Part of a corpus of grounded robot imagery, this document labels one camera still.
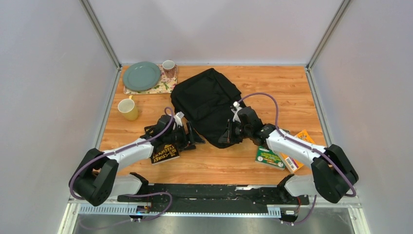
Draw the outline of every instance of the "white wall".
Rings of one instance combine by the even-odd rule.
[[[90,0],[122,63],[307,63],[341,0]]]
[[[115,67],[79,1],[0,3],[0,233],[56,233]]]
[[[412,11],[412,1],[353,1],[313,70],[374,234],[412,232]]]

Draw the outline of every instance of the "placemat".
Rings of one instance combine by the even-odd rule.
[[[170,94],[172,93],[173,88],[178,83],[178,66],[176,67],[175,77],[168,78],[165,75],[164,69],[162,68],[162,64],[158,64],[159,69],[161,69],[161,78],[159,82],[151,89],[145,91],[132,91],[125,86],[123,86],[123,93],[128,95],[136,95],[136,94]]]

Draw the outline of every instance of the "wooden tabletop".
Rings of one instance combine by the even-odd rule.
[[[211,66],[179,66],[178,82],[188,79]],[[245,96],[254,92],[271,94],[280,107],[280,128],[292,135],[306,129],[316,144],[324,145],[324,137],[314,106],[304,68],[298,66],[212,66],[224,74]],[[100,150],[120,147],[144,134],[144,127],[154,125],[172,107],[170,94],[144,94],[134,97],[139,110],[135,121],[124,119],[117,110],[118,103],[128,98],[123,93],[122,68]],[[270,98],[252,96],[245,100],[263,123],[274,123],[275,106]],[[209,144],[197,145],[194,151],[180,153],[180,158],[152,165],[150,159],[136,162],[118,174],[136,172],[150,183],[196,184],[278,184],[289,172],[255,162],[257,146],[249,139],[226,149]],[[310,169],[301,168],[296,174],[305,175]]]

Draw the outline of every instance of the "teal plate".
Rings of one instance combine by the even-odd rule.
[[[123,75],[123,84],[132,91],[145,91],[155,86],[161,70],[152,62],[139,62],[130,66]]]

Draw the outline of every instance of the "folded black fabric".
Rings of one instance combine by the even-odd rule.
[[[195,130],[217,148],[232,144],[218,143],[228,119],[234,117],[232,103],[241,92],[223,74],[210,68],[175,86],[170,98],[175,112],[181,111]]]

